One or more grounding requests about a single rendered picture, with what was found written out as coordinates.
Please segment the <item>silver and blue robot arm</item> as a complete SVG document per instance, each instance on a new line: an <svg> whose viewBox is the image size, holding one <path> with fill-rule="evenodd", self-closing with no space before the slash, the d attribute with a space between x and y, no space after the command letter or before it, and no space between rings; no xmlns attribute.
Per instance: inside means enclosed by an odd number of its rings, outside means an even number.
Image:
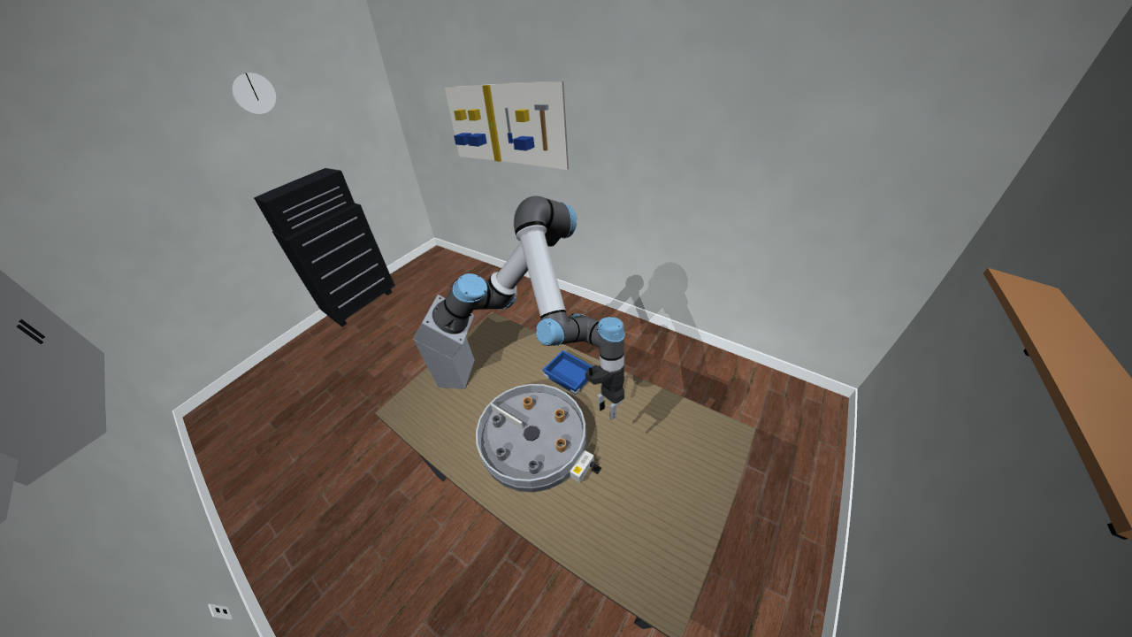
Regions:
<svg viewBox="0 0 1132 637"><path fill-rule="evenodd" d="M482 279L473 273L456 279L451 293L435 305L436 310L434 308L436 326L441 332L458 334L466 329L469 317L474 310L501 310L513 305L516 285L529 272L541 318L535 327L540 343L558 346L589 342L599 347L600 358L604 360L623 358L625 334L619 318L608 316L597 321L586 315L575 313L569 317L563 307L561 289L555 278L554 259L548 247L554 247L561 238L569 238L574 233L577 229L577 213L567 204L531 196L515 210L514 229L521 243L507 262L499 272L494 272L489 279Z"/></svg>

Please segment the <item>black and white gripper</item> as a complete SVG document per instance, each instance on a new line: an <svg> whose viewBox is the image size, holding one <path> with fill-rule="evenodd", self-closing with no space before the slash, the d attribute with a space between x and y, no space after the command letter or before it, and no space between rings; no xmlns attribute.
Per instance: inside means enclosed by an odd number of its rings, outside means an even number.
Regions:
<svg viewBox="0 0 1132 637"><path fill-rule="evenodd" d="M604 370L603 370L604 368ZM604 408L604 396L612 402L610 404L610 420L617 418L617 405L625 399L625 354L618 360L604 360L600 358L600 365L592 365L585 373L585 378L591 384L602 384L601 394L598 396L599 411Z"/></svg>

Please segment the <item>blue crate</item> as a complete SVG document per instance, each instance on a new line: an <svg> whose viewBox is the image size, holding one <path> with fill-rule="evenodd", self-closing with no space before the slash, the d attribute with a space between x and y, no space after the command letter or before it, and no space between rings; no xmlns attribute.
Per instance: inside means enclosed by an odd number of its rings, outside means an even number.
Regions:
<svg viewBox="0 0 1132 637"><path fill-rule="evenodd" d="M559 354L543 368L543 378L554 380L554 382L558 384L558 386L567 388L571 394L577 395L578 391L581 391L581 388L588 382L585 373L591 367L592 365L589 365L584 362L584 360L574 358L569 354L569 352L561 350L561 352L559 352Z"/></svg>

